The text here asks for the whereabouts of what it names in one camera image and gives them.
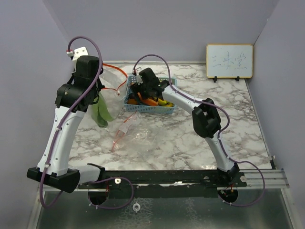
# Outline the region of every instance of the plastic bag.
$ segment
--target plastic bag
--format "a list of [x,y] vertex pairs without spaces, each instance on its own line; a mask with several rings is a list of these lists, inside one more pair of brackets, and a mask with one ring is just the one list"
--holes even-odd
[[142,122],[140,114],[135,112],[119,127],[113,140],[112,151],[132,147],[140,154],[148,152],[156,147],[159,130]]
[[99,92],[99,97],[95,99],[97,104],[93,104],[91,107],[91,117],[99,127],[106,127],[108,122],[116,119],[124,106],[127,75],[122,70],[112,67],[115,74],[104,66],[100,80],[105,88]]

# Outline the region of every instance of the marble surface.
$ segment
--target marble surface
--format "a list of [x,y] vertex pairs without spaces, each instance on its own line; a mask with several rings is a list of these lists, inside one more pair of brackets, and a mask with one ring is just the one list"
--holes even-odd
[[[132,65],[120,65],[127,74]],[[139,65],[152,68],[158,77],[166,77],[164,65]],[[206,99],[224,108],[231,118],[229,128],[224,131],[235,160],[249,160],[259,168],[271,168],[254,108],[244,80],[219,80],[214,83],[205,77],[204,65],[171,65],[171,75],[178,80],[178,88]],[[221,113],[222,126],[226,118]],[[173,114],[141,113],[142,126],[158,131],[157,140],[149,150],[141,151],[127,144],[111,151],[118,127],[130,116],[125,109],[108,128],[99,128],[86,114],[75,136],[69,164],[80,166],[94,163],[107,170],[174,170],[215,169],[216,161],[207,144],[193,130],[192,117],[181,108]],[[253,168],[241,164],[241,169]]]

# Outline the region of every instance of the plastic basket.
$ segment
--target plastic basket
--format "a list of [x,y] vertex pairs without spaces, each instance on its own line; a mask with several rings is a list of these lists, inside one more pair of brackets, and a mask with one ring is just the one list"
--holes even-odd
[[[160,77],[160,80],[168,80],[168,78]],[[172,84],[177,86],[177,80],[175,78],[171,78]],[[129,85],[131,83],[136,83],[137,77],[134,75],[128,76],[127,80],[127,93],[124,101],[125,107],[127,111],[138,111],[138,112],[147,112],[147,113],[160,113],[160,114],[172,114],[174,109],[177,107],[176,105],[173,107],[163,107],[163,106],[147,106],[147,105],[131,105],[127,104],[128,96],[131,93]]]

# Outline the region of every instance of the screw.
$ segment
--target screw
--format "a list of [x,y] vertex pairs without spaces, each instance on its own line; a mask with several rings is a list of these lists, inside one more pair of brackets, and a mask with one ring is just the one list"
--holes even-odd
[[203,181],[204,181],[204,182],[210,182],[210,178],[209,178],[209,177],[204,177],[204,178],[203,178]]
[[240,177],[241,182],[245,183],[247,181],[247,178],[245,176]]
[[119,178],[116,178],[115,180],[114,180],[114,182],[118,185],[118,184],[120,184],[121,183],[121,179],[119,179]]

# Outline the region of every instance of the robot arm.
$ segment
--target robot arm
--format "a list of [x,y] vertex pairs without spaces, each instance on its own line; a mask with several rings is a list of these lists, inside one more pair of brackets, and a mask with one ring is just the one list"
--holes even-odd
[[[45,165],[51,141],[57,128],[57,122],[61,120],[70,106],[82,95],[88,85],[92,83],[96,75],[98,58],[85,55],[78,57],[75,61],[77,68],[72,74],[71,80],[57,91],[55,119],[46,150],[37,167],[30,168],[27,172],[28,178],[40,181],[42,172],[47,167],[44,184],[68,193],[71,193],[79,184],[101,180],[101,174],[105,170],[103,167],[94,164],[73,169],[69,168],[68,165],[69,154],[77,128],[87,112],[88,106],[93,104],[95,98],[98,97],[98,92],[103,88],[99,80],[96,86],[91,89],[69,114],[55,142],[50,164]],[[150,68],[144,69],[139,75],[143,83],[134,85],[132,90],[142,92],[141,95],[144,99],[151,96],[161,96],[166,101],[172,102],[190,113],[193,116],[195,132],[206,139],[212,150],[217,162],[219,177],[230,183],[239,172],[239,168],[237,164],[226,158],[219,145],[217,134],[221,129],[221,120],[216,108],[185,99],[169,86],[168,81],[160,82]],[[213,104],[211,99],[206,99],[205,102]]]

